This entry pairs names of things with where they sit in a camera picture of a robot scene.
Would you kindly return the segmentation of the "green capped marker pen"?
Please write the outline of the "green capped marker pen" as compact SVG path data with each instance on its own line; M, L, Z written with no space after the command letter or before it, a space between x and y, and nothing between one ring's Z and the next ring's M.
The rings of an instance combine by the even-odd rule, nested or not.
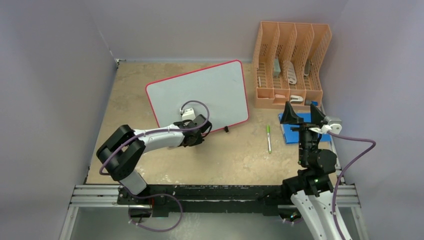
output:
M272 153L271 128L269 125L266 126L266 137L267 137L267 151L269 154L271 154Z

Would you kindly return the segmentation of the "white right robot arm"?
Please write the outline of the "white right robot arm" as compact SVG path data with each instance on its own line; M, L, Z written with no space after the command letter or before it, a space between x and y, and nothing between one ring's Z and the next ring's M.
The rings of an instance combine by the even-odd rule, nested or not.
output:
M337 155L319 148L322 135L341 132L342 121L326 116L311 104L307 122L286 102L280 123L298 132L298 164L302 167L297 176L283 180L282 200L296 206L315 240L351 239L336 204L336 187L329 177L336 171Z

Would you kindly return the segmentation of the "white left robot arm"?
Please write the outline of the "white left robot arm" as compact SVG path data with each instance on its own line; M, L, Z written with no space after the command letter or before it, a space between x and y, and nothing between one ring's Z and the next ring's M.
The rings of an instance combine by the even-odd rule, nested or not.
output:
M202 114L193 120L177 121L166 127L149 130L132 129L127 124L121 125L95 154L102 163L100 172L106 170L106 175L111 176L129 191L132 201L142 205L149 199L148 184L136 171L136 165L142 155L162 148L199 145L212 130L212 126Z

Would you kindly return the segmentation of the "red-framed whiteboard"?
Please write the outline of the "red-framed whiteboard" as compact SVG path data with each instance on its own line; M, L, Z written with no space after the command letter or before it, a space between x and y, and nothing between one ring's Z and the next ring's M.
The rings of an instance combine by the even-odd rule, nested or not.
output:
M250 118L246 81L239 60L232 60L150 82L145 92L159 127L182 119L181 110L210 114L212 130Z

